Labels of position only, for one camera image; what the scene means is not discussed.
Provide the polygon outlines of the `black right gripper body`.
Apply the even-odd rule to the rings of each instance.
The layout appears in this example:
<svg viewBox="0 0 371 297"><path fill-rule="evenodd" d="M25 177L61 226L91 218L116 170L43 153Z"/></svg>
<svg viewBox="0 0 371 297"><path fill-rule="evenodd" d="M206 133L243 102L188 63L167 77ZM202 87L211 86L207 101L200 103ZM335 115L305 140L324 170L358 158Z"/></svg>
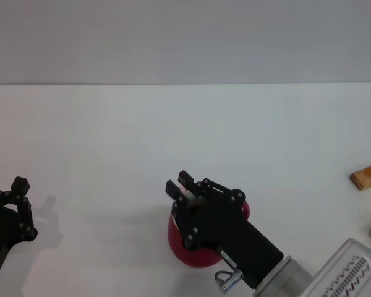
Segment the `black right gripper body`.
<svg viewBox="0 0 371 297"><path fill-rule="evenodd" d="M242 201L233 196L208 199L196 210L184 206L184 244L193 251L210 248L224 252L234 270L255 289L283 259L283 253L242 214Z"/></svg>

